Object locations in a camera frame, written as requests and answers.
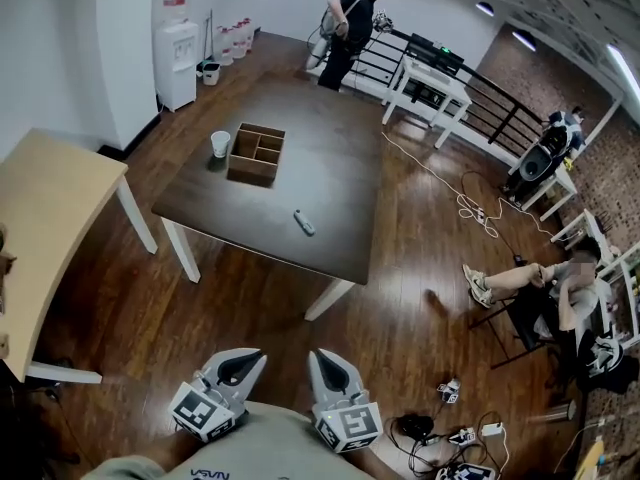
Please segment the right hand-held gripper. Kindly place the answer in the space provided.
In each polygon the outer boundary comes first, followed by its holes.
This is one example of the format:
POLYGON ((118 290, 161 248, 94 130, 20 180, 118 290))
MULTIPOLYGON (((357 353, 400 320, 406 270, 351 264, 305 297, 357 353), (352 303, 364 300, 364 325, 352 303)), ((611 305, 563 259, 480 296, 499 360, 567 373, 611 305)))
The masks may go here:
POLYGON ((319 348, 308 356, 314 398, 314 428, 335 453, 369 447, 383 433, 378 404, 369 400, 357 368, 338 354, 319 348), (328 399, 343 400, 327 404, 328 399))

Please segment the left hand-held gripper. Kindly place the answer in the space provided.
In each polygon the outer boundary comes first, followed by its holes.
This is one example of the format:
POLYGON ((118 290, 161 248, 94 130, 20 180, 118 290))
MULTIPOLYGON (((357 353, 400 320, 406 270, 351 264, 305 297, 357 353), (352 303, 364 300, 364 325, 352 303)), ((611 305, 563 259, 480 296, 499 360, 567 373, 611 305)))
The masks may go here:
POLYGON ((267 356, 257 348, 215 353, 202 375, 183 382, 169 404, 178 426, 203 443, 212 442, 241 423, 245 402, 260 379, 267 356))

